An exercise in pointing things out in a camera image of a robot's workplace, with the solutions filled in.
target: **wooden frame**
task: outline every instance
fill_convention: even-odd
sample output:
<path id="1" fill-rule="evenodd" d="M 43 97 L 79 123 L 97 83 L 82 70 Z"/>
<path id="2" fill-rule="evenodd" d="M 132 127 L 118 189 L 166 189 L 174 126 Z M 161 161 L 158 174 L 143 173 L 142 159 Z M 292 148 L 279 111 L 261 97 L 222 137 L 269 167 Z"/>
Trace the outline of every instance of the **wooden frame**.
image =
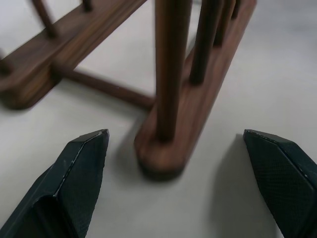
<path id="1" fill-rule="evenodd" d="M 172 179 L 195 147 L 256 0 L 203 0 L 186 60 L 191 1 L 156 0 L 156 98 L 74 70 L 145 1 L 83 0 L 52 24 L 43 2 L 33 0 L 46 28 L 0 58 L 0 98 L 10 108 L 31 107 L 68 78 L 149 110 L 134 142 L 138 163 L 151 179 Z"/>

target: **wooden dowel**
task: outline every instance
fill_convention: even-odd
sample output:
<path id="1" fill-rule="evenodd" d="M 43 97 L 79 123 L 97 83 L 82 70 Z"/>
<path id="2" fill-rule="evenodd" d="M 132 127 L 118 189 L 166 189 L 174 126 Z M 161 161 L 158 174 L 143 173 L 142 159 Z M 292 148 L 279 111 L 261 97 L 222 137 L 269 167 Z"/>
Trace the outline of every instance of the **wooden dowel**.
<path id="1" fill-rule="evenodd" d="M 4 59 L 4 54 L 0 51 L 0 73 L 4 75 L 9 75 L 13 72 L 13 66 Z"/>
<path id="2" fill-rule="evenodd" d="M 217 27 L 216 37 L 214 38 L 215 46 L 221 46 L 223 43 L 223 39 L 232 16 L 235 3 L 236 0 L 224 0 L 220 21 Z"/>
<path id="3" fill-rule="evenodd" d="M 53 63 L 52 68 L 53 73 L 59 75 L 60 77 L 65 77 L 72 81 L 81 83 L 87 87 L 97 89 L 98 91 L 129 102 L 136 106 L 142 107 L 146 110 L 151 110 L 154 105 L 155 99 L 152 97 L 142 95 L 140 93 L 106 82 L 105 80 L 95 78 L 85 73 L 74 71 L 70 68 L 67 68 L 66 66 L 60 65 L 59 63 Z"/>
<path id="4" fill-rule="evenodd" d="M 239 9 L 240 9 L 240 5 L 241 5 L 241 0 L 236 0 L 236 4 L 234 6 L 231 19 L 236 19 L 237 18 L 238 13 L 239 13 Z"/>
<path id="5" fill-rule="evenodd" d="M 91 0 L 83 0 L 83 7 L 85 11 L 92 11 L 93 6 L 91 5 Z"/>
<path id="6" fill-rule="evenodd" d="M 175 135 L 182 68 L 191 13 L 191 0 L 156 0 L 157 136 Z"/>
<path id="7" fill-rule="evenodd" d="M 189 80 L 193 85 L 202 84 L 216 35 L 223 0 L 203 0 L 199 17 L 195 52 Z"/>
<path id="8" fill-rule="evenodd" d="M 42 23 L 44 24 L 47 34 L 50 38 L 55 38 L 58 36 L 57 31 L 55 27 L 52 24 L 52 21 L 49 17 L 48 11 L 45 8 L 45 5 L 43 3 L 43 0 L 32 0 L 32 3 L 42 20 Z"/>

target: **wooden stand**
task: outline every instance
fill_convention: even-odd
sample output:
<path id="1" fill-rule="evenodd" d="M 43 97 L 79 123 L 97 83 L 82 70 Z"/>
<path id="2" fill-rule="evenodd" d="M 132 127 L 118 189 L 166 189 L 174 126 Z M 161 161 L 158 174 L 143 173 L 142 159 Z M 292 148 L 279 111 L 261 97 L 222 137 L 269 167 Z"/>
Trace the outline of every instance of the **wooden stand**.
<path id="1" fill-rule="evenodd" d="M 186 60 L 191 1 L 156 0 L 156 99 L 74 70 L 145 1 L 83 0 L 52 24 L 42 1 L 33 0 L 46 29 L 0 58 L 0 97 L 14 109 L 31 107 L 68 78 L 149 110 L 134 142 L 138 163 L 147 177 L 167 180 L 188 162 L 256 0 L 203 0 Z"/>

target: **wooden peg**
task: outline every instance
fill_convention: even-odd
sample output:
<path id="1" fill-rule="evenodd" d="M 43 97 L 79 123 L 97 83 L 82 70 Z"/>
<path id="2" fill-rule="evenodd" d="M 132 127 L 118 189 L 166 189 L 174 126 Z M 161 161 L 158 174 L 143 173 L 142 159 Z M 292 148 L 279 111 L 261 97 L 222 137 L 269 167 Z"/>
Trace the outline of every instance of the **wooden peg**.
<path id="1" fill-rule="evenodd" d="M 40 19 L 42 20 L 42 23 L 44 24 L 44 26 L 46 28 L 48 36 L 50 38 L 57 37 L 58 33 L 52 24 L 52 21 L 50 19 L 48 11 L 45 8 L 43 0 L 32 0 L 32 3 L 34 5 L 36 12 L 38 13 Z"/>
<path id="2" fill-rule="evenodd" d="M 4 75 L 11 74 L 13 72 L 13 66 L 6 60 L 3 53 L 0 52 L 0 73 Z"/>
<path id="3" fill-rule="evenodd" d="M 83 0 L 83 7 L 85 11 L 92 11 L 93 6 L 91 4 L 91 0 Z"/>
<path id="4" fill-rule="evenodd" d="M 229 21 L 235 6 L 236 0 L 224 0 L 221 18 L 217 27 L 216 37 L 214 39 L 215 46 L 221 46 L 223 43 Z"/>
<path id="5" fill-rule="evenodd" d="M 157 136 L 175 135 L 191 0 L 156 0 Z"/>
<path id="6" fill-rule="evenodd" d="M 234 6 L 231 19 L 236 19 L 237 18 L 238 13 L 239 13 L 239 9 L 240 9 L 240 5 L 241 5 L 241 0 L 236 0 L 236 4 Z"/>
<path id="7" fill-rule="evenodd" d="M 195 42 L 195 53 L 189 80 L 194 85 L 202 84 L 210 50 L 216 35 L 223 0 L 203 0 Z"/>

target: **gray floor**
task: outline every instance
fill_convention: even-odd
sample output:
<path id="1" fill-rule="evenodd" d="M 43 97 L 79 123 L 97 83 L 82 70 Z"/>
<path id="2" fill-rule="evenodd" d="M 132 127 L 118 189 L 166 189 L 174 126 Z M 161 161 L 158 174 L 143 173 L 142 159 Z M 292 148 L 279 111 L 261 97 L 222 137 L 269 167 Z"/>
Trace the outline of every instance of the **gray floor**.
<path id="1" fill-rule="evenodd" d="M 48 2 L 55 19 L 78 4 Z M 0 5 L 0 47 L 9 53 L 41 26 L 25 0 Z M 259 1 L 190 163 L 172 183 L 147 182 L 137 170 L 132 144 L 146 117 L 140 109 L 67 81 L 30 110 L 1 108 L 0 226 L 69 140 L 106 127 L 111 139 L 88 238 L 282 237 L 241 134 L 251 128 L 286 137 L 317 162 L 316 12 L 315 0 Z M 189 42 L 198 15 L 194 5 Z M 152 94 L 154 65 L 150 0 L 79 68 Z"/>

